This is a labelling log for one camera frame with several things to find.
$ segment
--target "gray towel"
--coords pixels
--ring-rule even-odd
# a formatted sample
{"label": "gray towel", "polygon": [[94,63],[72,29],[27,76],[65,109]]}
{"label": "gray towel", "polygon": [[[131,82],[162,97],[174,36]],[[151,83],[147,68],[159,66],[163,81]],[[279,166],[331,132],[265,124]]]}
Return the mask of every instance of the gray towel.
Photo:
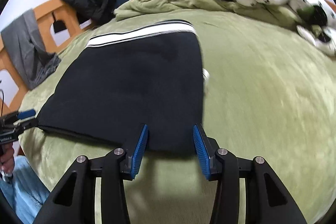
{"label": "gray towel", "polygon": [[14,67],[30,90],[51,75],[61,61],[56,53],[46,52],[33,10],[9,24],[1,36]]}

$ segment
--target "cable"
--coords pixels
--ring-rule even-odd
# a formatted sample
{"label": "cable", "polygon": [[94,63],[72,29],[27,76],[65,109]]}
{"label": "cable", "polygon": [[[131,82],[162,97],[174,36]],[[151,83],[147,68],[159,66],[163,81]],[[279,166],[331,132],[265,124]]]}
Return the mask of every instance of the cable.
{"label": "cable", "polygon": [[2,106],[1,106],[1,116],[2,116],[2,112],[3,112],[3,101],[5,100],[5,95],[4,95],[2,89],[0,89],[0,91],[2,92]]}

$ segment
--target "metal screw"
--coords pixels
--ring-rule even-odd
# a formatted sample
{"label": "metal screw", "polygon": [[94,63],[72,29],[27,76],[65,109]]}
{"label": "metal screw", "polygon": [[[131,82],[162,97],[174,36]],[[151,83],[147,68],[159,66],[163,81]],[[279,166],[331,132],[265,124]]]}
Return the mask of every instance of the metal screw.
{"label": "metal screw", "polygon": [[255,161],[259,164],[263,164],[265,162],[264,158],[263,157],[256,157],[255,158]]}
{"label": "metal screw", "polygon": [[218,154],[220,155],[226,155],[227,154],[227,150],[225,148],[219,148],[217,150]]}
{"label": "metal screw", "polygon": [[124,150],[123,150],[122,148],[116,148],[116,149],[114,150],[114,153],[115,153],[116,155],[121,155],[122,153],[124,153]]}
{"label": "metal screw", "polygon": [[82,162],[85,162],[85,160],[86,160],[85,156],[79,156],[79,157],[77,158],[77,162],[79,162],[80,164],[81,164]]}

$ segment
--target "green blanket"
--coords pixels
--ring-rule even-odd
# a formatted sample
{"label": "green blanket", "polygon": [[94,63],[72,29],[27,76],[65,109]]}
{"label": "green blanket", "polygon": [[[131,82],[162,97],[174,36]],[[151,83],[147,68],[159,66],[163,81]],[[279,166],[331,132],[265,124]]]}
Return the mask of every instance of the green blanket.
{"label": "green blanket", "polygon": [[130,0],[114,11],[117,21],[144,14],[166,13],[182,9],[234,12],[238,15],[268,22],[296,31],[304,25],[302,19],[289,6],[256,4],[246,7],[224,0]]}
{"label": "green blanket", "polygon": [[[60,54],[56,72],[27,93],[21,109],[40,110],[90,37],[167,19],[187,20],[196,29],[210,73],[203,122],[207,135],[236,156],[265,157],[313,224],[336,197],[336,169],[331,168],[336,165],[336,64],[289,30],[199,9],[112,20],[75,38]],[[20,143],[50,190],[77,156],[99,157],[112,149],[39,129],[27,130]],[[196,157],[145,153],[137,178],[125,181],[131,223],[208,223],[215,191],[216,182],[205,180]],[[242,194],[240,223],[244,206]]]}

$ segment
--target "human hand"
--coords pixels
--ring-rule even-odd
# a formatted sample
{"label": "human hand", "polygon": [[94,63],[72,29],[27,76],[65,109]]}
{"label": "human hand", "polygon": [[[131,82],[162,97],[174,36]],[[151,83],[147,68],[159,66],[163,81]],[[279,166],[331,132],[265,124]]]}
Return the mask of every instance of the human hand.
{"label": "human hand", "polygon": [[13,143],[7,143],[2,146],[4,154],[0,157],[1,170],[6,174],[11,174],[14,170],[14,149]]}

